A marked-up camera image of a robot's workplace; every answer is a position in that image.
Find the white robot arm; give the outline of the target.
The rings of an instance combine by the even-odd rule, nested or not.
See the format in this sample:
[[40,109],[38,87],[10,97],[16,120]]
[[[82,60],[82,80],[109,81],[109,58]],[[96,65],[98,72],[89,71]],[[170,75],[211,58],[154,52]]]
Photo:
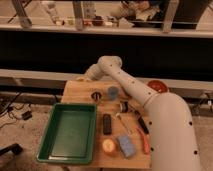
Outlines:
[[108,75],[149,114],[152,171],[201,171],[191,111],[182,97],[159,93],[121,69],[118,56],[102,56],[85,72],[89,80]]

